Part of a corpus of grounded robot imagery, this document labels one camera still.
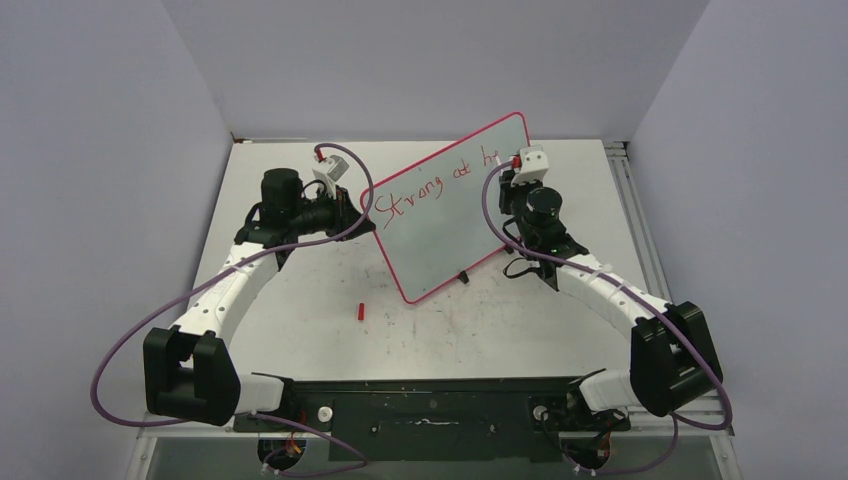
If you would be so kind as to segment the pink framed whiteboard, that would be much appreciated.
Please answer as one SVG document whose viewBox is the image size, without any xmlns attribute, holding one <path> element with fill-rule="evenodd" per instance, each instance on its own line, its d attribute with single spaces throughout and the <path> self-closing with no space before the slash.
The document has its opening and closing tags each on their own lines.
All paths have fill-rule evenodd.
<svg viewBox="0 0 848 480">
<path fill-rule="evenodd" d="M 360 195 L 400 296 L 414 305 L 502 250 L 485 219 L 502 221 L 498 166 L 530 144 L 524 115 L 512 112 L 375 183 Z"/>
</svg>

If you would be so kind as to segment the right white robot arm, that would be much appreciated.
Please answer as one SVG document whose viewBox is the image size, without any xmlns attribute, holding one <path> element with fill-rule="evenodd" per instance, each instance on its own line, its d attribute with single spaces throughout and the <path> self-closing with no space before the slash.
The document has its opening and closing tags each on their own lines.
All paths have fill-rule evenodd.
<svg viewBox="0 0 848 480">
<path fill-rule="evenodd" d="M 603 318 L 630 345 L 625 369 L 589 373 L 570 389 L 569 421 L 590 428 L 607 410 L 642 408 L 690 426 L 722 430 L 732 421 L 732 404 L 702 310 L 673 304 L 634 286 L 598 260 L 558 219 L 559 193 L 542 183 L 542 172 L 505 164 L 484 183 L 499 183 L 497 202 L 505 220 L 495 223 L 487 189 L 481 207 L 489 230 L 530 263 L 528 273 Z"/>
</svg>

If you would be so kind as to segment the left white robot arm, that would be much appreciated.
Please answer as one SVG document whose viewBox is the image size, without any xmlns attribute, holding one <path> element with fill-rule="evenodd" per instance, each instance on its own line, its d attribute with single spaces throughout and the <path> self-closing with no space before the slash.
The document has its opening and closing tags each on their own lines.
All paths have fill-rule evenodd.
<svg viewBox="0 0 848 480">
<path fill-rule="evenodd" d="M 146 406 L 150 413 L 222 426 L 231 417 L 258 412 L 271 429 L 290 428 L 298 403 L 284 394 L 287 380 L 240 373 L 228 347 L 263 287 L 282 269 L 301 237 L 326 234 L 352 240 L 374 230 L 339 186 L 341 168 L 316 168 L 316 193 L 289 168 L 264 173 L 261 199 L 221 267 L 221 279 L 196 296 L 169 328 L 154 328 L 143 342 Z"/>
</svg>

